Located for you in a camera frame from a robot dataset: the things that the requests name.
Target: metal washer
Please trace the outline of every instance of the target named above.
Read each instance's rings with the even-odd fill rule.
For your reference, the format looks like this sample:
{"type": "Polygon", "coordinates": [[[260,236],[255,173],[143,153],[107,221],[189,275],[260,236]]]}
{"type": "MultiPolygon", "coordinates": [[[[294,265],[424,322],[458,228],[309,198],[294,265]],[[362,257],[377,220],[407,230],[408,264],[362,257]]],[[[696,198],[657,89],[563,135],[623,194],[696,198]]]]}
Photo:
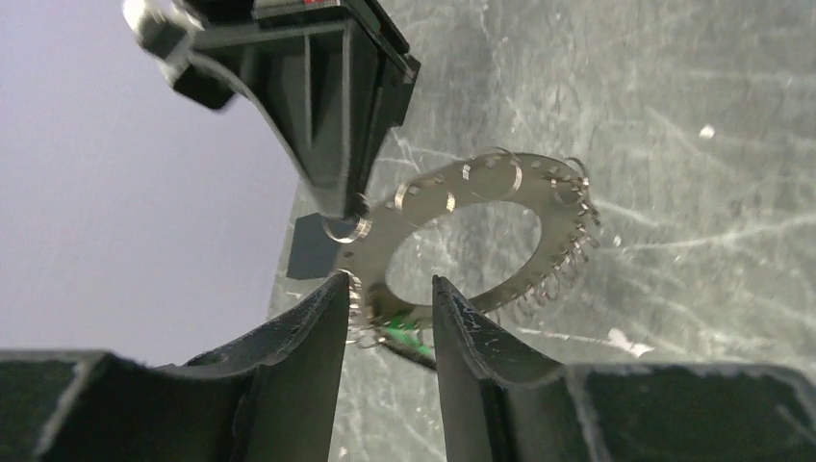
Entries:
{"type": "Polygon", "coordinates": [[[386,283],[386,271],[400,244],[418,226],[454,213],[455,209],[488,202],[513,202],[536,214],[541,237],[530,259],[515,274],[471,298],[478,311],[493,311],[541,284],[583,237],[582,230],[591,222],[591,215],[585,214],[582,207],[588,197],[573,192],[568,183],[553,181],[580,175],[550,157],[500,152],[455,162],[415,177],[400,186],[393,199],[369,212],[365,217],[370,223],[368,233],[343,245],[335,270],[354,276],[357,281],[354,292],[359,292],[356,295],[369,322],[379,324],[405,315],[407,321],[427,327],[432,319],[431,307],[399,298],[386,283]]]}

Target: black plastic part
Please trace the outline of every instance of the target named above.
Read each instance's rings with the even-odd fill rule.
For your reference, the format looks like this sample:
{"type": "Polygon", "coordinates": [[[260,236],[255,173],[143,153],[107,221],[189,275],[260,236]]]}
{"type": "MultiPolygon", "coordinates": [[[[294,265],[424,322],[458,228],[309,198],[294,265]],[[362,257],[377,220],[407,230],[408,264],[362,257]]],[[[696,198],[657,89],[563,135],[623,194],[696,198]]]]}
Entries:
{"type": "MultiPolygon", "coordinates": [[[[751,364],[563,365],[435,277],[449,462],[812,462],[816,391],[751,364]]],[[[0,460],[328,459],[348,278],[182,367],[0,352],[0,460]]]]}
{"type": "Polygon", "coordinates": [[[328,459],[348,319],[338,274],[185,366],[0,352],[0,460],[328,459]]]}
{"type": "Polygon", "coordinates": [[[402,359],[408,360],[417,366],[428,370],[429,372],[436,371],[436,359],[434,359],[432,356],[416,351],[400,341],[391,338],[383,329],[379,329],[378,334],[381,336],[380,345],[385,347],[391,353],[399,356],[402,359]]]}
{"type": "Polygon", "coordinates": [[[251,17],[247,2],[182,5],[208,27],[172,64],[179,69],[169,74],[187,80],[170,84],[210,109],[232,91],[243,94],[289,152],[320,213],[362,216],[373,163],[404,120],[420,70],[379,4],[259,0],[251,17]]]}
{"type": "MultiPolygon", "coordinates": [[[[335,236],[342,237],[351,234],[354,226],[340,222],[332,223],[330,229],[335,236]]],[[[334,268],[340,247],[340,243],[326,235],[320,214],[296,219],[286,277],[302,281],[328,276],[334,268]]]]}
{"type": "Polygon", "coordinates": [[[144,51],[165,62],[190,34],[186,28],[165,18],[145,20],[140,24],[137,40],[144,51]]]}
{"type": "Polygon", "coordinates": [[[561,365],[433,285],[449,462],[816,460],[816,392],[798,372],[561,365]]]}

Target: scratched gray surface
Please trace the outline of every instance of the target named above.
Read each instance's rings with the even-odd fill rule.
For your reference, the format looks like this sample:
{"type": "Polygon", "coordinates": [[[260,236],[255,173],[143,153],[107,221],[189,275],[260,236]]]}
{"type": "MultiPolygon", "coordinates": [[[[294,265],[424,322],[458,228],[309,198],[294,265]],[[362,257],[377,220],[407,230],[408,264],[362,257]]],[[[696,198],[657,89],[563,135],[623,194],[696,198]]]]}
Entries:
{"type": "MultiPolygon", "coordinates": [[[[491,145],[594,173],[601,248],[511,331],[560,361],[771,361],[816,377],[816,2],[382,3],[422,70],[373,200],[491,145]]],[[[314,211],[301,190],[292,221],[314,211]]],[[[534,226],[502,204],[458,212],[398,252],[395,291],[428,301],[439,273],[474,295],[521,266],[534,226]]],[[[288,246],[272,314],[319,283],[285,277],[288,246]]],[[[435,377],[350,348],[332,450],[444,460],[435,377]]]]}

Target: green wire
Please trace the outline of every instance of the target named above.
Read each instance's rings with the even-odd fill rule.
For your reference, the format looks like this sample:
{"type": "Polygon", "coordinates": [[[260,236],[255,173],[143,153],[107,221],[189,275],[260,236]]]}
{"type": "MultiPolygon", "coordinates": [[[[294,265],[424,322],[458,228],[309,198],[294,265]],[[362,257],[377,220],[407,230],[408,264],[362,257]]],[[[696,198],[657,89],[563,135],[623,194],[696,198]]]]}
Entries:
{"type": "Polygon", "coordinates": [[[412,321],[406,321],[404,315],[394,317],[391,322],[383,327],[383,330],[394,338],[395,341],[400,342],[418,353],[432,356],[433,351],[431,348],[420,343],[419,339],[408,335],[408,331],[416,329],[417,325],[412,321]]]}

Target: purple-gray background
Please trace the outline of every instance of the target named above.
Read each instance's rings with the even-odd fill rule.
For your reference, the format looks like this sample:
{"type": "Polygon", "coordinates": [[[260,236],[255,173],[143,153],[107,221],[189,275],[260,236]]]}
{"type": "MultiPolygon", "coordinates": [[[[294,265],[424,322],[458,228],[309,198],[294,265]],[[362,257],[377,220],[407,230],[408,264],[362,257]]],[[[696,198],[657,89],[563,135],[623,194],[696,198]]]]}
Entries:
{"type": "Polygon", "coordinates": [[[0,2],[0,348],[183,362],[261,322],[297,178],[174,94],[118,2],[0,2]]]}

